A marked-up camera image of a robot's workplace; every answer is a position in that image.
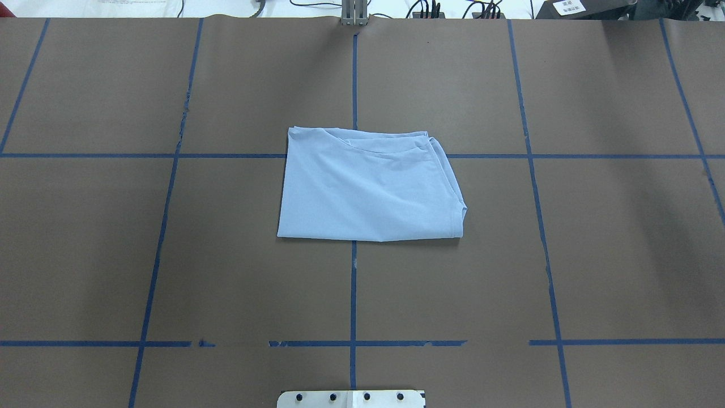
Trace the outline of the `light blue t-shirt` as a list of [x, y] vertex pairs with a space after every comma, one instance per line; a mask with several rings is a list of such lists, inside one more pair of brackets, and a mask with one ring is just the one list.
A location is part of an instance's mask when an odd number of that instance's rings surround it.
[[467, 211], [445, 150], [426, 131], [288, 129], [278, 237], [460, 239]]

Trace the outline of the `black monitor stand device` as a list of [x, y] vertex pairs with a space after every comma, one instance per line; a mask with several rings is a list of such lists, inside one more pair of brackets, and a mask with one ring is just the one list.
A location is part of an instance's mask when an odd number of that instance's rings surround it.
[[535, 20], [709, 20], [723, 1], [544, 1]]

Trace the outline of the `aluminium frame post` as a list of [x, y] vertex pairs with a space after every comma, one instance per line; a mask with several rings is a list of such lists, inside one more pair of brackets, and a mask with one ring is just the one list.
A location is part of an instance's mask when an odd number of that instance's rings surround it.
[[369, 22], [367, 0], [342, 0], [341, 24], [342, 26], [367, 26]]

